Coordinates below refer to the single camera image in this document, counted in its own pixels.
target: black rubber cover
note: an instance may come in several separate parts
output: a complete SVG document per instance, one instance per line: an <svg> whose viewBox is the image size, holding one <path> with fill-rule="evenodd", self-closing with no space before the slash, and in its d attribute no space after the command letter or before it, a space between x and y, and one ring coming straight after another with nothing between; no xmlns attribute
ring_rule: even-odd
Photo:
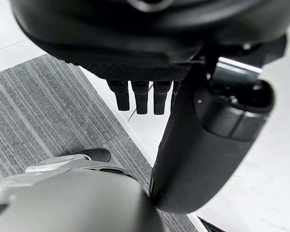
<svg viewBox="0 0 290 232"><path fill-rule="evenodd" d="M290 0L175 0L154 14L126 0L10 1L30 39L49 53L51 46L63 46L62 52L74 56L84 50L185 63L205 44L263 43L290 24Z"/></svg>
<svg viewBox="0 0 290 232"><path fill-rule="evenodd" d="M244 107L232 107L229 100L209 93L206 83L202 68L193 67L159 146L150 194L164 211L190 213L214 197L245 157L274 105L273 91L265 83L266 100Z"/></svg>

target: black mesh fabric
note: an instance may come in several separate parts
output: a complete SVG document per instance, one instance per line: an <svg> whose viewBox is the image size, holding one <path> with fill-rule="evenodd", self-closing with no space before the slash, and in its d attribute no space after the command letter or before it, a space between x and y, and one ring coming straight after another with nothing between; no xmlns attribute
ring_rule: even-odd
<svg viewBox="0 0 290 232"><path fill-rule="evenodd" d="M116 81L179 81L189 72L190 64L164 67L140 67L96 62L80 64L99 78Z"/></svg>

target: black plastic casing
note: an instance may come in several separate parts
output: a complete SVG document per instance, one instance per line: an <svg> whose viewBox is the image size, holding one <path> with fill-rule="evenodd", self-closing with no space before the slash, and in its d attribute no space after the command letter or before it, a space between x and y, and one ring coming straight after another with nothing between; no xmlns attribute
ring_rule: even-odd
<svg viewBox="0 0 290 232"><path fill-rule="evenodd" d="M190 213L214 197L249 151L274 105L266 82L260 81L262 88L252 94L251 105L215 95L206 82L202 68L193 67L159 146L151 199L165 211Z"/></svg>

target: gray carpet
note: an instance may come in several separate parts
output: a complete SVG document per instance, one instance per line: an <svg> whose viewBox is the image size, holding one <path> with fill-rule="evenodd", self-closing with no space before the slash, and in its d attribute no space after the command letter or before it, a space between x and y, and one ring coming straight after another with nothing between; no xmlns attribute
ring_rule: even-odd
<svg viewBox="0 0 290 232"><path fill-rule="evenodd" d="M150 165L78 67L44 55L0 72L0 178L96 147L148 191ZM161 216L171 232L196 232L186 216Z"/></svg>

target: white tiled floor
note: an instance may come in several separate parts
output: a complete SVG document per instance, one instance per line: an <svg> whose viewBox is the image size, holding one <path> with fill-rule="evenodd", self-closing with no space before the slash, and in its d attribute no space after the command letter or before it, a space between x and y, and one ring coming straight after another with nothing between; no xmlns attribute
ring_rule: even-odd
<svg viewBox="0 0 290 232"><path fill-rule="evenodd" d="M27 40L18 28L7 0L0 0L0 49Z"/></svg>
<svg viewBox="0 0 290 232"><path fill-rule="evenodd" d="M44 53L19 30L8 1L0 0L0 71ZM153 165L169 115L170 96L166 114L154 116L151 90L148 115L134 114L127 122L135 109L132 90L130 111L119 112L106 82L86 70L84 73ZM196 212L226 232L290 232L290 44L286 57L268 65L262 76L277 90L276 109L240 168L219 194ZM189 218L202 231L196 214Z"/></svg>

